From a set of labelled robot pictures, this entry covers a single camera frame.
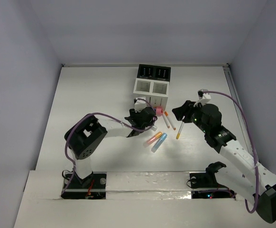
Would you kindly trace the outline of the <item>yellow white pen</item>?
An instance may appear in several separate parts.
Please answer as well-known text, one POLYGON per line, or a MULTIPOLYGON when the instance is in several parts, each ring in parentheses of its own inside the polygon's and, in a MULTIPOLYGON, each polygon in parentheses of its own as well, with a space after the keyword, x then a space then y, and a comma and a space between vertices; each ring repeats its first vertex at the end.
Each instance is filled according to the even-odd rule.
POLYGON ((178 133, 177 133, 177 135, 176 135, 176 139, 177 139, 177 140, 180 138, 181 132, 182 132, 182 130, 183 130, 183 127, 184 127, 184 119, 185 119, 185 117, 183 116, 182 119, 181 119, 181 125, 180 125, 180 127, 179 127, 179 129, 178 129, 178 133))

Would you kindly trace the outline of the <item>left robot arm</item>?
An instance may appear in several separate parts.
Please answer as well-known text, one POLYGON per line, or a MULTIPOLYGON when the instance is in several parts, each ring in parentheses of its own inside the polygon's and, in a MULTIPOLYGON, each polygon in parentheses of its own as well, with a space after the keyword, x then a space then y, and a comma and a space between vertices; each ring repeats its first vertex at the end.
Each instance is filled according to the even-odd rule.
POLYGON ((71 150, 71 161, 74 165, 74 174, 71 175, 69 183, 75 181, 82 188, 88 187, 93 179, 90 156, 102 140, 138 136, 154 126, 157 116, 151 107, 138 112, 132 108, 125 120, 126 123, 102 113, 87 114, 65 133, 65 149, 71 150))

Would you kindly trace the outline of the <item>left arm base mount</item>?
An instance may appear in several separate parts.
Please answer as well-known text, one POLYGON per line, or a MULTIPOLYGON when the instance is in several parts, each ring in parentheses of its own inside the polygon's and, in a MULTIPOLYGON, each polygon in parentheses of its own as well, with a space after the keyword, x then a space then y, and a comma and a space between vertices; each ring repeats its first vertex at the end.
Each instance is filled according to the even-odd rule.
POLYGON ((102 200, 106 199, 107 173, 96 172, 80 180, 76 175, 72 178, 61 198, 66 200, 102 200))

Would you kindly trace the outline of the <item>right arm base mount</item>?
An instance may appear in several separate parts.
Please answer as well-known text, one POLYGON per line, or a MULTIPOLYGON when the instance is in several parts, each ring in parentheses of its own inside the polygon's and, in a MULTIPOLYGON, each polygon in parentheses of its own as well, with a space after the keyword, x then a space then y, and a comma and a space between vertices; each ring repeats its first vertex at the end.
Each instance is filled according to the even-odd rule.
POLYGON ((189 174, 186 185, 192 190, 192 199, 235 199, 236 193, 217 182, 215 174, 226 165, 211 163, 205 171, 189 174))

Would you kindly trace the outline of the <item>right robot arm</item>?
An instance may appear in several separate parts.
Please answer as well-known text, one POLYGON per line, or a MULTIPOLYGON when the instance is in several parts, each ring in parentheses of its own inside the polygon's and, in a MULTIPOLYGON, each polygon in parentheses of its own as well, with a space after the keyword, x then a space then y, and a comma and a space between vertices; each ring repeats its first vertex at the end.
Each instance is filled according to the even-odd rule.
POLYGON ((193 123, 207 144, 232 165, 215 162, 206 168, 204 180, 209 186, 225 185, 256 205, 256 213, 267 223, 276 221, 276 175, 243 148, 236 136, 225 128, 222 114, 214 104, 196 104, 187 100, 172 109, 178 121, 193 123))

